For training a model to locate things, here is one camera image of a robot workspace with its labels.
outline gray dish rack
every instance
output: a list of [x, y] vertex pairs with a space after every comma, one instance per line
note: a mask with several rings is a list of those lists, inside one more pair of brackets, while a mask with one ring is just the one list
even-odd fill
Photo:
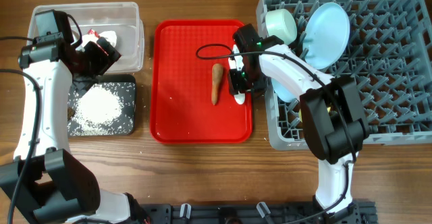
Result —
[[[301, 44], [307, 22], [327, 2], [341, 5], [350, 18], [348, 46], [327, 73], [356, 79], [371, 129], [364, 143], [431, 143], [432, 26], [425, 0], [259, 0], [259, 35], [268, 36], [268, 11], [287, 9], [298, 27], [290, 48], [304, 57]], [[272, 147], [307, 149], [298, 101], [281, 101], [269, 85], [265, 104]]]

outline wooden table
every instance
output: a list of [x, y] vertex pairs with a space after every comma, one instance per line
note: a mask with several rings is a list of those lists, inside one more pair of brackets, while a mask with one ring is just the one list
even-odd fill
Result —
[[[100, 187], [129, 192], [140, 203], [256, 204], [311, 200], [317, 160], [309, 151], [280, 152], [268, 138], [263, 98], [254, 101], [254, 132], [235, 145], [164, 146], [149, 133], [154, 31], [175, 18], [236, 18], [255, 24], [258, 0], [1, 0], [0, 36], [26, 36], [37, 5], [135, 1], [145, 30], [144, 68], [138, 85], [136, 130], [130, 136], [70, 139], [74, 156]], [[18, 69], [23, 41], [0, 43], [0, 68]], [[0, 164], [11, 162], [24, 108], [22, 78], [0, 76]], [[352, 194], [375, 201], [380, 223], [432, 222], [432, 144], [365, 146], [355, 166]], [[0, 193], [0, 222], [9, 199]], [[25, 223], [16, 211], [16, 223]]]

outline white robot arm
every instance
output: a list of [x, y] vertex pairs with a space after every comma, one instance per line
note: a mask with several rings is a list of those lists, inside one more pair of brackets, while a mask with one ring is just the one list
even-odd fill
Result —
[[[67, 101], [72, 78], [102, 75], [121, 55], [104, 38], [97, 44], [88, 43], [84, 52], [76, 51], [80, 43], [71, 45], [74, 39], [66, 13], [38, 13], [36, 23], [41, 36], [34, 39], [33, 45], [22, 48], [18, 61], [37, 85], [24, 78], [22, 132], [14, 162], [0, 166], [0, 187], [13, 199], [19, 179], [24, 178], [13, 205], [31, 224], [80, 220], [145, 223], [148, 216], [131, 195], [99, 189], [95, 176], [70, 154], [67, 139]], [[30, 160], [27, 156], [37, 106], [34, 86], [39, 87], [41, 97], [37, 141]], [[30, 173], [22, 171], [25, 162], [29, 162]], [[43, 173], [51, 181], [36, 183]]]
[[[320, 78], [320, 80], [326, 85], [330, 84], [331, 79], [333, 79], [332, 75], [325, 74], [298, 58], [288, 48], [287, 45], [275, 45], [266, 51], [285, 54], [291, 59], [296, 60], [298, 63], [301, 63], [304, 67], [309, 69], [312, 73], [316, 74], [318, 78]], [[313, 80], [312, 77], [301, 67], [277, 55], [262, 54], [259, 56], [259, 64], [261, 71], [266, 76], [276, 79], [298, 100], [300, 100], [300, 96], [306, 93], [307, 90], [321, 88], [321, 85], [317, 81]], [[336, 164], [330, 164], [326, 160], [318, 160], [319, 184], [315, 198], [323, 209], [331, 206], [342, 195], [346, 185], [344, 163], [348, 160], [352, 161], [351, 154], [347, 154], [346, 156], [340, 158]], [[351, 184], [352, 179], [352, 166], [353, 164], [350, 164], [348, 176], [349, 185]], [[344, 200], [327, 212], [336, 213], [343, 208], [346, 208], [351, 202], [352, 197], [350, 193], [350, 186], [348, 186], [348, 192], [346, 193]]]
[[[354, 79], [334, 78], [313, 68], [278, 37], [260, 38], [250, 24], [239, 28], [233, 38], [244, 67], [241, 72], [229, 72], [231, 94], [250, 90], [264, 75], [276, 79], [300, 101], [304, 139], [319, 160], [315, 202], [333, 218], [334, 213], [347, 211], [352, 205], [353, 163], [369, 136]], [[327, 106], [334, 103], [336, 109], [341, 106], [340, 113], [330, 116]]]

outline light blue plate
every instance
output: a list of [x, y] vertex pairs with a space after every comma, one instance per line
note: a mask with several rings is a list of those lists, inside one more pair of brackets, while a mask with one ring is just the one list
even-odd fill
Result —
[[[304, 60], [315, 69], [325, 69], [335, 63], [345, 51], [350, 38], [348, 15], [337, 3], [318, 8], [306, 26], [303, 50], [309, 49]], [[271, 79], [278, 97], [289, 103], [296, 97], [277, 80]]]

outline white bowl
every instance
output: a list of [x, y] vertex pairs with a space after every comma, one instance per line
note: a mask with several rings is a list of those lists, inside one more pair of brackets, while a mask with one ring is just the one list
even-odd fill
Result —
[[286, 45], [296, 40], [296, 21], [286, 9], [277, 9], [267, 12], [265, 15], [265, 25], [269, 36], [276, 35], [278, 38], [282, 39]]

